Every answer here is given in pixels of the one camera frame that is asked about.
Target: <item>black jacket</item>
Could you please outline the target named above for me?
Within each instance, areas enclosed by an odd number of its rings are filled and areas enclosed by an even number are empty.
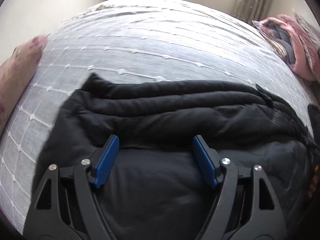
[[[110,134],[120,138],[120,151],[97,196],[117,239],[195,239],[216,194],[192,155],[197,134],[221,158],[263,167],[289,230],[301,217],[313,174],[309,133],[283,99],[259,86],[112,84],[92,74],[61,107],[33,192],[50,164],[90,158]]]

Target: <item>floral pillow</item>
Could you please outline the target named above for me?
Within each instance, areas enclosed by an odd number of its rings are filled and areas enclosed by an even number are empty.
[[[316,51],[318,52],[318,56],[320,57],[320,39],[316,34],[316,30],[311,27],[298,13],[294,13],[294,17],[296,18],[299,25],[305,30],[305,32],[310,37],[313,45],[316,48]]]
[[[36,73],[46,36],[36,36],[16,47],[12,56],[0,66],[0,135],[19,97]]]

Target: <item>folded blanket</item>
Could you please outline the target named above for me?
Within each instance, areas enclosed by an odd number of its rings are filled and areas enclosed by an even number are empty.
[[[299,25],[304,29],[304,31],[308,34],[310,40],[316,48],[318,56],[320,58],[320,32],[314,28],[311,24],[307,23],[301,15],[294,12],[294,16]]]
[[[260,23],[261,30],[263,30],[263,32],[266,34],[276,39],[285,41],[288,44],[288,41],[290,41],[295,56],[295,63],[293,65],[288,65],[290,69],[306,80],[315,81],[316,78],[313,76],[308,66],[303,45],[296,31],[289,24],[273,17],[262,20]],[[290,36],[289,40],[287,39],[287,35],[285,32],[283,32],[283,30],[287,31],[288,35]]]
[[[297,23],[290,16],[287,16],[285,14],[279,14],[278,17],[282,19],[284,22],[286,22],[287,24],[289,24],[298,34],[306,54],[309,69],[311,70],[316,80],[320,82],[320,59],[319,59],[317,50],[313,45],[310,37],[308,36],[306,31],[302,28],[302,26],[300,26],[299,23]]]
[[[265,34],[260,27],[260,22],[258,21],[252,21],[253,25],[258,29],[262,37],[272,46],[274,52],[287,64],[291,65],[294,64],[296,61],[296,58],[294,57],[294,52],[290,44],[283,41],[284,44],[282,44],[282,41],[280,39],[274,39]]]

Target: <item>bedding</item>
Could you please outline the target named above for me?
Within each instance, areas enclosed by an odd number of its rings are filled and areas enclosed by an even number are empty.
[[[303,49],[305,50],[309,68],[316,80],[320,82],[320,59],[310,37],[305,32],[305,30],[291,17],[285,14],[279,14],[278,17],[289,24],[299,35],[299,38],[303,45]]]
[[[36,73],[46,36],[36,36],[17,46],[12,56],[0,66],[0,135],[18,99]]]
[[[270,35],[276,35],[281,34],[279,31],[280,29],[283,29],[288,32],[290,36],[290,44],[294,51],[295,56],[295,63],[294,65],[289,65],[290,69],[299,75],[300,77],[308,80],[308,81],[315,81],[315,77],[313,76],[311,70],[309,69],[306,55],[303,49],[303,45],[301,43],[301,40],[298,36],[298,34],[295,32],[295,30],[284,21],[281,21],[279,19],[269,17],[265,20],[260,21],[261,23],[261,29]]]
[[[39,68],[0,141],[1,208],[23,231],[36,160],[61,104],[89,73],[113,83],[220,80],[259,84],[311,132],[308,85],[252,26],[181,0],[108,0],[48,36]]]
[[[305,30],[305,32],[311,39],[313,45],[316,48],[318,56],[320,57],[320,39],[319,39],[319,36],[317,36],[316,34],[316,32],[318,31],[314,27],[310,26],[298,13],[294,12],[294,17],[296,18],[299,25]]]
[[[274,48],[279,57],[288,66],[293,66],[296,62],[296,57],[294,56],[294,51],[288,32],[280,28],[279,25],[275,24],[275,30],[272,31],[271,36],[261,29],[261,23],[259,21],[252,21],[252,23],[259,30],[260,34],[266,39],[266,41]]]

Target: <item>black clamp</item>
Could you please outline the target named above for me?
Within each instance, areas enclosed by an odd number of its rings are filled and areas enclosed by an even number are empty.
[[[23,231],[26,240],[116,240],[94,189],[107,181],[118,150],[119,138],[111,135],[91,160],[84,159],[66,168],[50,165],[31,200]],[[279,201],[260,165],[243,168],[228,158],[220,159],[200,135],[193,139],[193,152],[206,183],[220,192],[196,239],[283,240],[286,237]],[[74,187],[86,233],[73,225],[65,183]],[[230,228],[239,185],[245,186],[245,196],[239,222]]]

